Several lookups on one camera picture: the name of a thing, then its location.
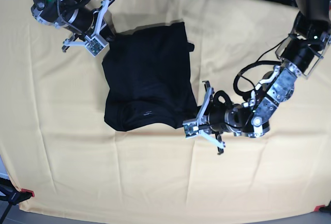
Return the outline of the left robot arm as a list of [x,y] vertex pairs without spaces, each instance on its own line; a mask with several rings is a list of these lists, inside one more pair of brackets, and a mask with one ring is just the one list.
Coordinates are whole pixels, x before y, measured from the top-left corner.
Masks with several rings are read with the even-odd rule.
[[[202,136],[222,154],[225,143],[221,136],[225,132],[258,138],[269,131],[269,119],[282,102],[291,98],[295,81],[309,76],[330,46],[330,0],[295,1],[299,12],[287,38],[274,48],[277,60],[259,58],[236,75],[233,88],[242,96],[241,104],[234,104],[224,91],[215,92],[205,81],[206,93],[196,118],[183,123],[187,138]],[[262,65],[273,69],[252,90],[241,91],[239,79],[246,71]]]

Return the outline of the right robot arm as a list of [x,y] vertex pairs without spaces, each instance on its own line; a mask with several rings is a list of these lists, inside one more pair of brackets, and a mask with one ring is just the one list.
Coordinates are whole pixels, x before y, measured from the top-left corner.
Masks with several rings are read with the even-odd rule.
[[63,41],[62,51],[70,47],[84,47],[96,57],[115,35],[104,19],[108,7],[116,0],[102,0],[98,8],[89,10],[91,0],[33,0],[31,13],[43,25],[71,31]]

